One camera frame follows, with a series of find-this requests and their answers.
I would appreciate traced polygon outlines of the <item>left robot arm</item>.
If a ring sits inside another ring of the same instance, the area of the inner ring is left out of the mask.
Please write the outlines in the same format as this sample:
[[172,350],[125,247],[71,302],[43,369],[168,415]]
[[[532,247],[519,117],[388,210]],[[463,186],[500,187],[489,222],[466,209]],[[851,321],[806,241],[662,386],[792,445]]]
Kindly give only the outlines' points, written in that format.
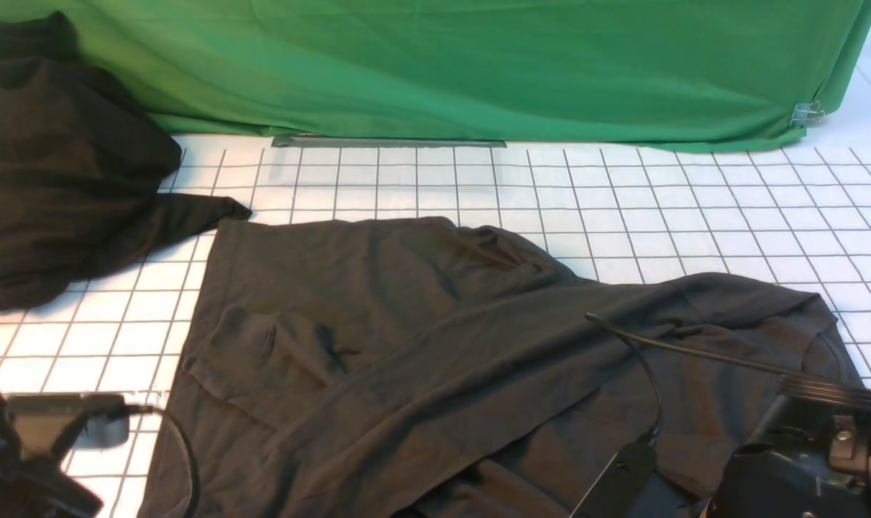
[[64,474],[63,458],[77,437],[76,426],[42,421],[27,424],[22,439],[0,391],[0,517],[96,517],[97,495]]

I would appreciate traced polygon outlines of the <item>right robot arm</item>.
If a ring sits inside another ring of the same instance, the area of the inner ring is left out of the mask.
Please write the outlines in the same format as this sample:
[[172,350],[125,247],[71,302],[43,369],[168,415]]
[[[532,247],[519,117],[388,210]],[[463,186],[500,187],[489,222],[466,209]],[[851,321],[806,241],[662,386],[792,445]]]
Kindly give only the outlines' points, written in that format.
[[785,376],[704,517],[871,517],[871,390]]

